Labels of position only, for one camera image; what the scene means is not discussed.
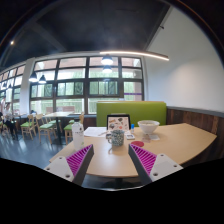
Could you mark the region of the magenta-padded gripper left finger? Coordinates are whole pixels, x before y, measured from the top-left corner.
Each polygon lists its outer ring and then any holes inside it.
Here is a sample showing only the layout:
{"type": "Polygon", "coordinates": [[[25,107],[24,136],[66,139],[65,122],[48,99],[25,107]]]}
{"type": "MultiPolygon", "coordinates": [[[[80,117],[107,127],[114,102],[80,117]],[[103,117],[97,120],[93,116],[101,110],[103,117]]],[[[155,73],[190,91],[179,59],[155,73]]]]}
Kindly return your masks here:
{"type": "Polygon", "coordinates": [[[90,144],[67,157],[57,157],[44,170],[81,186],[93,155],[94,148],[90,144]]]}

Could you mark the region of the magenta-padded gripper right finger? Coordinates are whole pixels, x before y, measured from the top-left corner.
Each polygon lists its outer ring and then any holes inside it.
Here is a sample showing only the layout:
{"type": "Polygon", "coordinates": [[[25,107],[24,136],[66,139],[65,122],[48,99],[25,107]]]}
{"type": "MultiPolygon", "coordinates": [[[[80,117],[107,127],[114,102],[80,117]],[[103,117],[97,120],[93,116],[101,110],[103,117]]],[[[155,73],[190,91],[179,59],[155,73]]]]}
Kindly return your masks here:
{"type": "Polygon", "coordinates": [[[134,163],[143,185],[147,185],[182,169],[182,166],[167,155],[155,155],[133,144],[129,145],[128,154],[134,163]]]}

